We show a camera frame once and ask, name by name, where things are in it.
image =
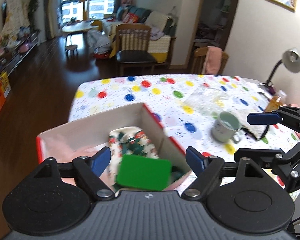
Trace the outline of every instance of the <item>mug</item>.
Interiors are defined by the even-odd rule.
[[[238,131],[241,128],[242,126],[238,118],[233,114],[224,111],[219,114],[218,119],[214,122],[211,133],[213,137],[220,142],[226,142],[229,139],[232,139],[234,143],[239,143],[241,137]]]

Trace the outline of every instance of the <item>dark wooden floor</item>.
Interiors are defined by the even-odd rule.
[[[0,238],[9,231],[3,199],[37,165],[36,136],[67,122],[80,84],[116,76],[114,60],[90,58],[81,35],[72,42],[79,45],[77,58],[67,60],[64,39],[55,38],[34,49],[9,77],[12,91],[0,113]],[[139,69],[128,70],[127,75],[141,74]]]

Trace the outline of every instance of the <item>box with red edge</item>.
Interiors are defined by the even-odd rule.
[[[128,126],[140,127],[156,147],[160,158],[171,161],[173,166],[179,167],[184,173],[190,171],[185,152],[173,137],[165,135],[163,127],[144,103],[121,106],[41,133],[37,137],[38,161],[41,163],[48,157],[54,157],[60,163],[71,162],[82,155],[91,157],[102,147],[108,146],[112,130]],[[105,170],[100,178],[109,186],[107,177]],[[174,185],[179,186],[184,179],[182,177],[168,189],[174,189]],[[64,181],[74,183],[72,179]]]

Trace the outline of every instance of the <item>small round stool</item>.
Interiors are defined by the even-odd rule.
[[[77,52],[78,55],[78,45],[69,45],[66,46],[66,55],[68,56],[68,52],[70,51],[70,56],[73,54],[74,56],[74,51]]]

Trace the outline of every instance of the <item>polka dot tablecloth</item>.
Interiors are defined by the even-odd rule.
[[[220,143],[210,135],[211,127],[217,117],[201,115],[186,99],[199,88],[214,88],[223,91],[229,97],[231,108],[247,108],[252,112],[262,112],[267,106],[266,99],[253,90],[250,83],[240,77],[211,75],[150,75],[130,76],[86,82],[79,86],[70,111],[69,121],[96,114],[127,104],[144,102],[159,120],[168,136],[173,136],[184,150],[193,146],[204,156],[217,155],[226,162],[233,162],[234,152],[240,148],[290,150],[299,141],[291,129],[270,125],[266,136],[260,141],[254,140],[248,133],[235,144],[232,140]],[[216,102],[220,107],[223,102]],[[266,170],[281,186],[283,183]],[[225,178],[229,183],[233,178]],[[291,194],[295,199],[299,191]]]

